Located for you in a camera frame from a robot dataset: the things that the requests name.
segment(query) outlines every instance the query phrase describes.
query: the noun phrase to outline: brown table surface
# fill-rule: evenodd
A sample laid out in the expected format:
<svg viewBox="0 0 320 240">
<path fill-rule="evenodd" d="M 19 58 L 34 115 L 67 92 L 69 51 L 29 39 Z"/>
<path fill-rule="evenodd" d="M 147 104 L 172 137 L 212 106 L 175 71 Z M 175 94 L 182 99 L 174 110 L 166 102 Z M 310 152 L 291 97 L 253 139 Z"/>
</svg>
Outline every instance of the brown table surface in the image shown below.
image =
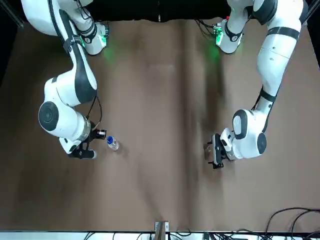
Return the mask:
<svg viewBox="0 0 320 240">
<path fill-rule="evenodd" d="M 205 161 L 203 144 L 255 103 L 266 26 L 250 21 L 232 55 L 205 41 L 192 20 L 110 27 L 109 48 L 88 61 L 101 127 L 121 150 L 97 140 L 95 160 L 68 158 L 38 123 L 46 80 L 72 67 L 59 39 L 29 25 L 17 33 L 0 88 L 1 230 L 152 231 L 166 220 L 172 231 L 263 231 L 279 209 L 320 206 L 320 74 L 305 27 L 269 118 L 266 152 L 220 170 Z M 99 119 L 98 106 L 91 117 Z M 296 214 L 276 217 L 271 230 L 286 231 Z M 296 229 L 314 230 L 317 217 Z"/>
</svg>

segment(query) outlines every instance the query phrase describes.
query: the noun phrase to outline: blue bottle cap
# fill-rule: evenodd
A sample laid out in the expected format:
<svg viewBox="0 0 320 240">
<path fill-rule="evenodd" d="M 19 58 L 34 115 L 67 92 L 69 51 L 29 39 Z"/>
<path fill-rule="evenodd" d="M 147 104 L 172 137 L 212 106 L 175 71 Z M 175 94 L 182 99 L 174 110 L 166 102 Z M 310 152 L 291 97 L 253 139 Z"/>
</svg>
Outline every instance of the blue bottle cap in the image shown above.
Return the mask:
<svg viewBox="0 0 320 240">
<path fill-rule="evenodd" d="M 108 136 L 108 138 L 106 139 L 106 141 L 107 141 L 108 144 L 112 144 L 113 141 L 114 141 L 114 139 L 113 139 L 112 136 Z"/>
</svg>

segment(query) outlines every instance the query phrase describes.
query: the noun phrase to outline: plastic water bottle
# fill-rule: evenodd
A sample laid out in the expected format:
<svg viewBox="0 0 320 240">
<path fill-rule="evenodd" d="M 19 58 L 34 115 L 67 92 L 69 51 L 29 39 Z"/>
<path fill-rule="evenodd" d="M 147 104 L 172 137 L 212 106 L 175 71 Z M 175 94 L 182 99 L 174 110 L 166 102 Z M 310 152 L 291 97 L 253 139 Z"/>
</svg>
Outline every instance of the plastic water bottle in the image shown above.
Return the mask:
<svg viewBox="0 0 320 240">
<path fill-rule="evenodd" d="M 108 143 L 109 148 L 113 151 L 117 151 L 119 149 L 119 143 L 114 136 L 108 136 L 106 142 Z"/>
</svg>

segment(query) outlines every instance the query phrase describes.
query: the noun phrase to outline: black cable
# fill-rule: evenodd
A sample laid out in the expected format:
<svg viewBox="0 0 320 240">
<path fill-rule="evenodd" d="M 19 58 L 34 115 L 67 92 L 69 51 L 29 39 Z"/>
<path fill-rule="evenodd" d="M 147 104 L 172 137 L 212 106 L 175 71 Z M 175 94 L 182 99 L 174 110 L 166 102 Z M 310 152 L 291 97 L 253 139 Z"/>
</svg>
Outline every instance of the black cable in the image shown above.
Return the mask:
<svg viewBox="0 0 320 240">
<path fill-rule="evenodd" d="M 96 95 L 96 96 L 94 97 L 92 103 L 91 103 L 89 112 L 88 112 L 88 114 L 86 115 L 86 119 L 89 119 L 90 113 L 91 113 L 91 111 L 92 111 L 92 108 L 93 108 L 96 100 L 98 101 L 98 104 L 99 104 L 99 107 L 100 107 L 100 119 L 99 119 L 98 123 L 94 126 L 94 128 L 93 128 L 92 130 L 97 129 L 98 125 L 101 123 L 102 116 L 103 116 L 102 105 L 101 105 L 101 102 L 100 102 L 100 99 L 99 99 L 98 95 Z"/>
<path fill-rule="evenodd" d="M 102 120 L 102 106 L 101 106 L 101 102 L 100 102 L 100 99 L 98 97 L 98 95 L 96 96 L 96 99 L 99 103 L 99 107 L 100 107 L 100 119 L 99 119 L 99 122 L 95 125 L 95 127 L 92 129 L 92 130 L 96 130 L 98 125 L 101 123 L 101 120 Z"/>
<path fill-rule="evenodd" d="M 184 234 L 181 234 L 181 233 L 179 233 L 179 232 L 176 232 L 176 234 L 178 234 L 180 237 L 188 237 L 188 236 L 190 236 L 191 235 L 191 231 L 190 231 L 190 229 L 188 229 L 188 233 L 186 234 L 186 235 L 184 235 Z"/>
<path fill-rule="evenodd" d="M 80 8 L 80 9 L 85 13 L 85 15 L 87 16 L 87 18 L 85 18 L 85 17 L 83 16 L 83 14 L 82 14 L 82 11 L 80 10 L 80 14 L 81 14 L 81 17 L 83 18 L 83 20 L 92 19 L 92 21 L 93 21 L 92 16 L 90 16 L 90 15 L 86 12 L 86 10 L 85 10 L 85 8 L 82 6 L 80 0 L 74 0 L 74 1 L 76 1 L 76 5 L 78 6 L 78 8 Z"/>
<path fill-rule="evenodd" d="M 142 234 L 143 234 L 143 233 L 140 233 L 139 236 L 136 238 L 136 240 L 138 240 Z"/>
<path fill-rule="evenodd" d="M 291 225 L 291 229 L 290 229 L 290 232 L 291 232 L 291 239 L 294 239 L 294 229 L 295 229 L 295 225 L 298 221 L 299 218 L 301 218 L 303 215 L 307 214 L 307 213 L 318 213 L 320 214 L 320 211 L 319 210 L 307 210 L 307 211 L 304 211 L 302 213 L 300 213 L 293 221 L 292 225 Z"/>
<path fill-rule="evenodd" d="M 88 232 L 88 233 L 85 235 L 84 240 L 87 240 L 87 237 L 88 237 L 89 234 L 90 234 L 90 232 Z"/>
<path fill-rule="evenodd" d="M 91 103 L 91 107 L 90 107 L 90 109 L 89 109 L 89 112 L 88 112 L 88 114 L 87 114 L 86 117 L 85 117 L 86 119 L 89 119 L 89 115 L 90 115 L 91 110 L 92 110 L 92 108 L 93 108 L 93 106 L 94 106 L 94 104 L 95 104 L 96 99 L 97 99 L 97 96 L 94 96 L 94 99 L 93 99 L 93 101 L 92 101 L 92 103 Z"/>
<path fill-rule="evenodd" d="M 172 233 L 169 233 L 169 236 L 174 236 L 176 239 L 182 240 L 181 237 L 179 237 L 179 236 L 177 236 L 177 235 L 174 235 L 174 234 L 172 234 Z"/>
<path fill-rule="evenodd" d="M 214 28 L 214 26 L 206 24 L 203 20 L 197 19 L 197 21 L 207 28 L 210 28 L 210 29 Z"/>
<path fill-rule="evenodd" d="M 209 35 L 208 33 L 206 33 L 206 32 L 201 28 L 200 23 L 198 23 L 197 21 L 195 21 L 195 22 L 196 22 L 196 24 L 198 25 L 202 36 L 203 36 L 206 40 L 210 41 L 210 39 L 209 39 L 208 37 L 211 37 L 211 35 Z"/>
<path fill-rule="evenodd" d="M 93 234 L 95 234 L 95 232 L 91 232 L 91 235 L 89 235 L 90 232 L 88 232 L 88 234 L 85 236 L 84 240 L 88 240 Z"/>
<path fill-rule="evenodd" d="M 310 238 L 310 237 L 311 237 L 312 235 L 314 235 L 314 234 L 320 235 L 319 233 L 320 233 L 320 230 L 314 231 L 314 232 L 310 233 L 308 236 L 306 236 L 305 239 Z"/>
<path fill-rule="evenodd" d="M 205 26 L 205 25 L 203 25 L 200 21 L 198 21 L 198 20 L 195 20 L 199 25 L 201 24 L 202 26 L 204 26 L 204 28 L 205 28 L 205 30 L 208 32 L 208 34 L 210 35 L 210 36 L 212 36 L 214 33 L 213 32 L 211 32 L 210 30 L 209 30 L 209 27 L 207 27 L 207 26 Z"/>
<path fill-rule="evenodd" d="M 319 208 L 307 208 L 307 207 L 288 207 L 288 208 L 284 208 L 282 210 L 276 211 L 274 214 L 271 215 L 271 217 L 269 218 L 269 220 L 266 224 L 265 231 L 264 231 L 265 237 L 267 237 L 267 235 L 268 235 L 268 229 L 269 229 L 270 222 L 271 222 L 272 218 L 279 213 L 290 211 L 290 210 L 320 211 Z"/>
</svg>

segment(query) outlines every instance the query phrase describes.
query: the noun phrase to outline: white robot link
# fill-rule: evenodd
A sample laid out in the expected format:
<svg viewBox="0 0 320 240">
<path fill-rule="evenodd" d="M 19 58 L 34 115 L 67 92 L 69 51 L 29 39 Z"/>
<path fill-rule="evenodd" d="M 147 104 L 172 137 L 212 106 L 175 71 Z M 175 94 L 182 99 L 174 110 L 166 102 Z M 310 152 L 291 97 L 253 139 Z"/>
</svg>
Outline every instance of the white robot link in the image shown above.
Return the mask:
<svg viewBox="0 0 320 240">
<path fill-rule="evenodd" d="M 109 29 L 95 23 L 83 8 L 93 0 L 21 0 L 25 16 L 38 31 L 59 36 L 73 67 L 46 81 L 44 102 L 38 112 L 41 127 L 59 141 L 70 157 L 93 159 L 93 139 L 105 139 L 106 131 L 75 111 L 74 106 L 97 97 L 97 82 L 83 48 L 96 55 L 106 46 Z"/>
<path fill-rule="evenodd" d="M 233 130 L 225 128 L 212 135 L 213 168 L 223 167 L 223 159 L 230 161 L 255 158 L 267 146 L 265 131 L 269 114 L 275 103 L 282 78 L 299 38 L 302 23 L 308 12 L 305 0 L 227 0 L 231 7 L 228 20 L 218 26 L 216 45 L 233 53 L 241 40 L 247 21 L 254 17 L 266 24 L 266 38 L 257 57 L 256 68 L 262 88 L 252 109 L 240 109 L 232 119 Z"/>
</svg>

